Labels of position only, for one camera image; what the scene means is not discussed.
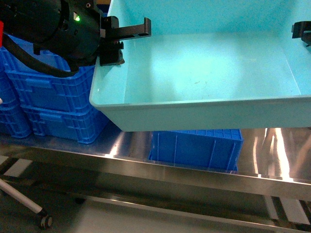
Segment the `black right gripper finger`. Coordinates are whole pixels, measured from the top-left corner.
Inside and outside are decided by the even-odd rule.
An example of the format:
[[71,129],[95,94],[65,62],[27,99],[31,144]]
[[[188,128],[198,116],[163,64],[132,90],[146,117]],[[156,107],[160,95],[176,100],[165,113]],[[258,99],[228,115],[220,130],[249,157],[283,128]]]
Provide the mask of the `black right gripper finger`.
[[292,25],[292,39],[300,38],[307,47],[311,46],[311,21],[300,21]]

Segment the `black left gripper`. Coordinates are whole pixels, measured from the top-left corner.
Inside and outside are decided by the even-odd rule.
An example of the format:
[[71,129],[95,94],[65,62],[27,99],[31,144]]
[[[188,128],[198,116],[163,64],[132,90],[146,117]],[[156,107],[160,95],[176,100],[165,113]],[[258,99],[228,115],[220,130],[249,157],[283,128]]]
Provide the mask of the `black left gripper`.
[[60,51],[61,57],[70,66],[91,66],[100,58],[100,66],[114,66],[125,63],[119,40],[152,36],[152,22],[106,30],[107,40],[100,35],[101,16],[91,1],[60,1]]

